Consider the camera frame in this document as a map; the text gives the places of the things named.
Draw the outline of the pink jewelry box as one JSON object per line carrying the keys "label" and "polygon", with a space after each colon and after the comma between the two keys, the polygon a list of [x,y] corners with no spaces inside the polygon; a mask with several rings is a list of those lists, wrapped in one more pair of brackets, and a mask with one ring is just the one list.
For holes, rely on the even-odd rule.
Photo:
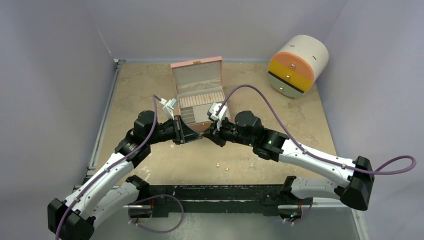
{"label": "pink jewelry box", "polygon": [[222,103],[226,98],[223,58],[216,56],[176,62],[170,64],[170,68],[178,100],[178,114],[191,129],[204,132],[212,123],[207,116],[210,106],[212,103]]}

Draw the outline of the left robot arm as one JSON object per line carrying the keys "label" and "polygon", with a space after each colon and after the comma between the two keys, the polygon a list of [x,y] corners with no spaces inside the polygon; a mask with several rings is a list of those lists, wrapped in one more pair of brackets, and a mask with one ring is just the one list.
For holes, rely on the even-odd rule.
{"label": "left robot arm", "polygon": [[116,189],[113,186],[149,156],[153,144],[172,141],[181,145],[201,138],[180,115],[158,123],[157,111],[142,111],[100,170],[64,200],[55,198],[48,204],[49,230],[57,240],[88,240],[123,206],[152,205],[156,198],[167,198],[165,193],[152,193],[150,184],[137,175],[129,176]]}

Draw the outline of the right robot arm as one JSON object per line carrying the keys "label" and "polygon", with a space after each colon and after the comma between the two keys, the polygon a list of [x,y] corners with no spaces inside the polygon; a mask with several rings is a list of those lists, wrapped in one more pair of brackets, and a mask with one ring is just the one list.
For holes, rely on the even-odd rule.
{"label": "right robot arm", "polygon": [[305,146],[304,149],[282,132],[266,128],[261,119],[251,111],[241,111],[232,123],[215,110],[207,113],[212,121],[203,136],[220,147],[226,142],[252,147],[259,158],[292,164],[312,171],[322,179],[295,177],[281,189],[280,196],[288,204],[298,199],[329,198],[359,211],[369,208],[375,178],[367,173],[372,170],[369,159],[337,157]]}

